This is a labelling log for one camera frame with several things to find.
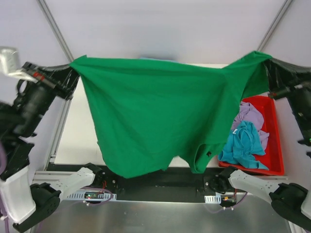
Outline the green t-shirt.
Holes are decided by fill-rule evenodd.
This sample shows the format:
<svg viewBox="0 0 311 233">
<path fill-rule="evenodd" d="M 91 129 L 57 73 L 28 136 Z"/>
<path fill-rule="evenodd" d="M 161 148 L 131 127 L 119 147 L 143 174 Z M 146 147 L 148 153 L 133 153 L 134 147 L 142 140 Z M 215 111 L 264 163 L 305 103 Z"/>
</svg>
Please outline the green t-shirt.
<svg viewBox="0 0 311 233">
<path fill-rule="evenodd" d="M 240 102 L 268 91 L 270 58 L 253 51 L 209 68 L 82 56 L 70 66 L 81 76 L 103 161 L 134 178 L 167 169 L 176 156 L 204 172 L 226 144 Z"/>
</svg>

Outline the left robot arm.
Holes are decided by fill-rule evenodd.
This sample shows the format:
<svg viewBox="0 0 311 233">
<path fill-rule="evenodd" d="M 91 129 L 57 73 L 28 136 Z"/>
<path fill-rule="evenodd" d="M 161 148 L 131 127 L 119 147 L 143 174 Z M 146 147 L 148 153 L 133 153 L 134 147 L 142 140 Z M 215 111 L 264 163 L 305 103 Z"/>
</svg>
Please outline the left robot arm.
<svg viewBox="0 0 311 233">
<path fill-rule="evenodd" d="M 21 73 L 31 79 L 17 83 L 13 104 L 0 105 L 0 217 L 23 233 L 49 217 L 70 194 L 87 186 L 103 187 L 104 178 L 98 166 L 88 163 L 59 181 L 29 183 L 29 153 L 34 145 L 26 138 L 35 136 L 56 97 L 72 97 L 79 74 L 69 65 L 41 67 L 29 62 Z"/>
</svg>

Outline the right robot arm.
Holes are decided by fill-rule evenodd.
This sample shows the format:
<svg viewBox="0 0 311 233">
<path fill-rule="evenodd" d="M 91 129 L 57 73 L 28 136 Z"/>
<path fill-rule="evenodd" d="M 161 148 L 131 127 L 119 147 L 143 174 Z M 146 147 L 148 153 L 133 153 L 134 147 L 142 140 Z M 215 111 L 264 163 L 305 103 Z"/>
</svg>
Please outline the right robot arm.
<svg viewBox="0 0 311 233">
<path fill-rule="evenodd" d="M 269 81 L 269 97 L 286 98 L 303 138 L 299 144 L 311 145 L 311 69 L 278 59 L 264 62 Z M 251 193 L 268 202 L 274 211 L 306 231 L 311 230 L 311 191 L 296 183 L 270 183 L 229 166 L 216 183 L 222 191 L 233 188 Z"/>
</svg>

